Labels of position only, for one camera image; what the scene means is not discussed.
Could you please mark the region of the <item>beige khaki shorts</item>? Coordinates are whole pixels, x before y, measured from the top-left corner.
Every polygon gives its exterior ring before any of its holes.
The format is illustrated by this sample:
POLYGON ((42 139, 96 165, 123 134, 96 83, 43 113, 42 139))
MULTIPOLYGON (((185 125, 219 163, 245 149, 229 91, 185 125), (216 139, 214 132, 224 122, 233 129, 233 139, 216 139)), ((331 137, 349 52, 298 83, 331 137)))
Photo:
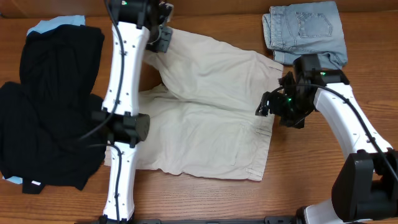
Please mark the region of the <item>beige khaki shorts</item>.
POLYGON ((261 181, 273 116, 256 116, 283 66, 251 50, 174 30, 166 53, 148 52, 162 83, 139 94, 150 116, 137 168, 213 179, 261 181))

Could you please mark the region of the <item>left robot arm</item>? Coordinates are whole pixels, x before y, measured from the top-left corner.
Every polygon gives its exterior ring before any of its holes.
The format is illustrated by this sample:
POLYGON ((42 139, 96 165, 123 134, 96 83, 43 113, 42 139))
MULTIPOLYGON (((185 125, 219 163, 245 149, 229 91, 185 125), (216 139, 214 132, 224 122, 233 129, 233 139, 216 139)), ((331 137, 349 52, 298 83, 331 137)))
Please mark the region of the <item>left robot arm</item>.
POLYGON ((108 129, 111 152, 106 205, 98 223, 133 223, 137 153, 149 133, 150 117, 139 111, 139 82, 144 52, 166 52, 167 26, 174 6, 164 1, 106 1, 112 22, 113 57, 107 94, 93 119, 108 129))

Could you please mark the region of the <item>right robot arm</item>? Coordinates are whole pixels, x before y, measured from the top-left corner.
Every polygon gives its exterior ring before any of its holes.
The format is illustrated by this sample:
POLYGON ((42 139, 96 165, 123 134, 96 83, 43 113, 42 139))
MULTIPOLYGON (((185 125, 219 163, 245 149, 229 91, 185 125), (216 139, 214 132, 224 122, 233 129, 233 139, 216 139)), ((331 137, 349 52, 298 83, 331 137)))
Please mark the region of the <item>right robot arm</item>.
POLYGON ((320 112, 337 138, 345 163, 330 199, 297 210, 294 216, 267 217, 265 223, 365 223, 397 217, 397 151, 374 129, 341 70, 324 70, 318 55, 303 55, 279 87, 265 92, 256 115, 280 116, 280 124, 303 128, 320 112))

